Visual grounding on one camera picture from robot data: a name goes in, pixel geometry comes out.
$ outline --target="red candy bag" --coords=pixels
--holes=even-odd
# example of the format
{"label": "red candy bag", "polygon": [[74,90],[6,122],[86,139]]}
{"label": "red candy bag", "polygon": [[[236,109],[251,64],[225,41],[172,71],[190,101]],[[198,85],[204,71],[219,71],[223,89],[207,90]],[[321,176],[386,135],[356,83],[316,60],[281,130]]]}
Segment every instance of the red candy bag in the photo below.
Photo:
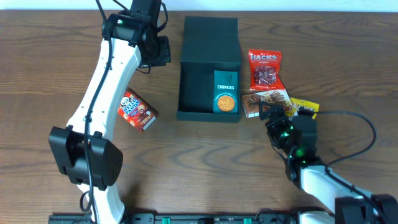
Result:
{"label": "red candy bag", "polygon": [[285,89],[278,76],[281,61],[282,52],[249,49],[250,90]]}

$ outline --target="red snack package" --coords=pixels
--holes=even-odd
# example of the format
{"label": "red snack package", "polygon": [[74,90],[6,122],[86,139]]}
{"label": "red snack package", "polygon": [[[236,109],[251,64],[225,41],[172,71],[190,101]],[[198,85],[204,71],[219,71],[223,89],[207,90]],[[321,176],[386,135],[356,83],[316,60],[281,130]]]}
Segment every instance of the red snack package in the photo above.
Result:
{"label": "red snack package", "polygon": [[158,115],[151,105],[130,88],[124,92],[118,113],[140,132],[145,131]]}
{"label": "red snack package", "polygon": [[249,49],[248,56],[251,72],[250,90],[285,89],[278,77],[282,52]]}

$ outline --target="snack logo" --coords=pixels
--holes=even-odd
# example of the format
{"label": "snack logo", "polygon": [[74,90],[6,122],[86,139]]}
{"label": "snack logo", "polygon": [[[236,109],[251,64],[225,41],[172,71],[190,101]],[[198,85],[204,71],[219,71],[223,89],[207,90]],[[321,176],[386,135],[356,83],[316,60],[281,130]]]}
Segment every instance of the snack logo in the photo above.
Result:
{"label": "snack logo", "polygon": [[250,55],[251,60],[276,60],[276,55]]}
{"label": "snack logo", "polygon": [[126,114],[130,114],[132,111],[134,111],[137,106],[139,105],[140,101],[137,99],[133,98],[130,103],[128,103],[124,108],[123,112]]}
{"label": "snack logo", "polygon": [[233,89],[234,89],[234,86],[217,85],[217,89],[222,89],[222,90],[233,90]]}

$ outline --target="table surface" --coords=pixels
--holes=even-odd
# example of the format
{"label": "table surface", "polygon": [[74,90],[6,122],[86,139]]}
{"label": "table surface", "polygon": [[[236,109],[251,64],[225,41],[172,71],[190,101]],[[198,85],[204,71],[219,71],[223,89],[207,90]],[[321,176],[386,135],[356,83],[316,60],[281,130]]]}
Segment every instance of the table surface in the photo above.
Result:
{"label": "table surface", "polygon": [[[160,116],[144,133],[116,119],[113,143],[124,154],[118,187],[129,209],[256,213],[321,205],[287,180],[258,118],[176,120],[185,16],[239,18],[242,93],[249,93],[248,48],[280,50],[290,96],[366,115],[377,128],[376,145],[334,170],[398,197],[397,14],[169,12],[162,35],[169,37],[172,62],[150,75],[136,72],[129,82]],[[83,98],[98,61],[101,23],[98,11],[0,11],[0,223],[45,223],[52,213],[80,212],[81,192],[59,173],[47,139]],[[317,121],[326,162],[371,140],[357,118]]]}

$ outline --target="white wall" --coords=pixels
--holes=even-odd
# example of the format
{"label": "white wall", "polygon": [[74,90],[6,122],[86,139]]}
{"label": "white wall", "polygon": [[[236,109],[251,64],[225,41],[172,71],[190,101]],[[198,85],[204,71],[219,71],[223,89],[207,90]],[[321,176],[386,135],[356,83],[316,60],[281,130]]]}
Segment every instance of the white wall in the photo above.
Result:
{"label": "white wall", "polygon": [[[129,8],[131,0],[120,0]],[[167,10],[398,12],[398,0],[163,0]],[[104,9],[120,9],[101,0]],[[0,0],[0,9],[97,9],[94,0]]]}

